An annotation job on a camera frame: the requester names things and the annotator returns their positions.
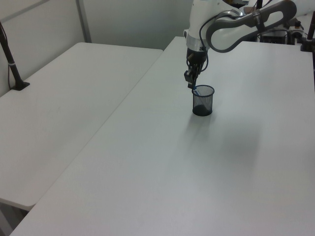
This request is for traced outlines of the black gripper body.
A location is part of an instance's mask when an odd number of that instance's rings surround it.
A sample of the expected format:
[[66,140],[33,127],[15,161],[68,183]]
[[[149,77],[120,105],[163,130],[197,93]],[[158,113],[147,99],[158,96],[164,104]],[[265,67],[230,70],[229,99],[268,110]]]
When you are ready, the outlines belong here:
[[207,52],[206,51],[194,51],[191,50],[190,48],[187,48],[187,65],[188,67],[203,67],[205,61],[207,58]]

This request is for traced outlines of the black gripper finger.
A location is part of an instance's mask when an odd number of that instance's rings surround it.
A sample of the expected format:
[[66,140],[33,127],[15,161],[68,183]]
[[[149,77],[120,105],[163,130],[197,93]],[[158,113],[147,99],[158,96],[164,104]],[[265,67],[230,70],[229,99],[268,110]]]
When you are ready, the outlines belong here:
[[184,78],[188,83],[188,88],[193,89],[195,86],[195,72],[192,66],[189,66],[188,70],[185,71]]
[[197,63],[194,65],[194,85],[196,84],[197,78],[203,69],[203,63]]

